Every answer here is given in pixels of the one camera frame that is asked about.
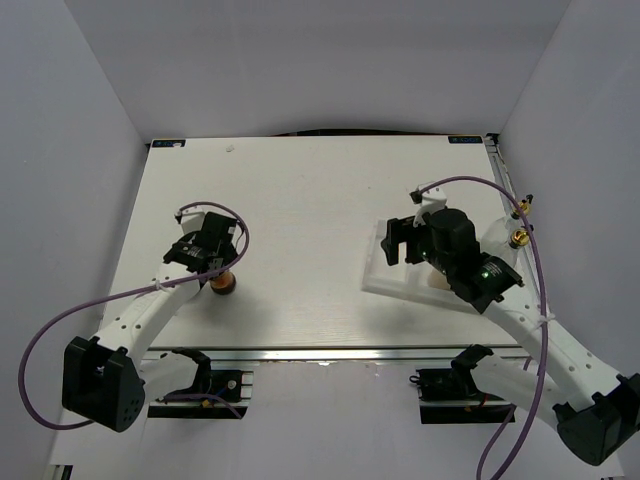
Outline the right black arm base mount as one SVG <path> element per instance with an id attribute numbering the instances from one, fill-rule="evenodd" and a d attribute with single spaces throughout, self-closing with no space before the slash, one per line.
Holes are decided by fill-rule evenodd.
<path id="1" fill-rule="evenodd" d="M 423 425 L 482 425 L 513 422 L 511 405 L 502 398 L 461 387 L 450 368 L 419 369 L 409 376 L 419 398 Z"/>

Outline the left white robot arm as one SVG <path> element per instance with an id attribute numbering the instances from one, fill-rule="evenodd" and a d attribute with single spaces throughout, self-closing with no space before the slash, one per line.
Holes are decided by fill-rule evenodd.
<path id="1" fill-rule="evenodd" d="M 248 229 L 232 211 L 211 203 L 181 208 L 181 237 L 164 254 L 147 291 L 93 337 L 74 338 L 64 351 L 62 406 L 116 432 L 128 429 L 144 405 L 160 401 L 217 401 L 211 360 L 177 347 L 152 362 L 143 357 L 180 308 L 204 287 L 234 292 L 231 272 L 243 251 L 234 238 Z"/>

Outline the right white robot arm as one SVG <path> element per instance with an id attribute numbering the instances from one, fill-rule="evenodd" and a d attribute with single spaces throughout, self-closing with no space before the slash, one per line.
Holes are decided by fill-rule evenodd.
<path id="1" fill-rule="evenodd" d="M 496 252 L 482 250 L 474 224 L 458 209 L 392 218 L 380 242 L 386 262 L 428 263 L 451 291 L 508 333 L 543 368 L 541 376 L 472 345 L 451 363 L 451 384 L 461 397 L 480 392 L 536 414 L 567 449 L 599 466 L 639 430 L 639 376 L 626 377 L 599 360 L 558 321 L 542 314 L 522 277 Z"/>

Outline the red lid sauce jar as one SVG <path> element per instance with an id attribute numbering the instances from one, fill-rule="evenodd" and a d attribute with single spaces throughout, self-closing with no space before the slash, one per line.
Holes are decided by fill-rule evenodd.
<path id="1" fill-rule="evenodd" d="M 231 271 L 225 271 L 217 277 L 211 278 L 208 283 L 216 295 L 224 296 L 234 292 L 237 280 Z"/>

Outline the clear glass bottle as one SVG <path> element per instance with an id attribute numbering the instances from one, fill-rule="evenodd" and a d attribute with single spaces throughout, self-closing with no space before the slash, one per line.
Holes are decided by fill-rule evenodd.
<path id="1" fill-rule="evenodd" d="M 520 213 L 528 215 L 531 210 L 531 205 L 534 200 L 533 194 L 527 194 L 520 202 L 519 209 L 512 208 L 511 211 L 495 220 L 491 225 L 491 231 L 498 237 L 507 236 L 512 231 L 522 228 L 522 218 Z"/>

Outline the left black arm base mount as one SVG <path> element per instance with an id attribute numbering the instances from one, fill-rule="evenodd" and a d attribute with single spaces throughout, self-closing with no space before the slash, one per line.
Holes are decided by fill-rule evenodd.
<path id="1" fill-rule="evenodd" d="M 254 373 L 221 366 L 205 353 L 177 348 L 141 366 L 148 416 L 154 419 L 240 420 Z"/>

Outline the white silver cap shaker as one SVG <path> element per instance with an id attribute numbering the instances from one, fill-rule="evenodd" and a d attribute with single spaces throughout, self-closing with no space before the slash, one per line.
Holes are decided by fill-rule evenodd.
<path id="1" fill-rule="evenodd" d="M 451 286 L 445 275 L 438 271 L 432 271 L 428 277 L 428 285 L 431 288 L 436 288 L 440 290 L 450 290 Z"/>

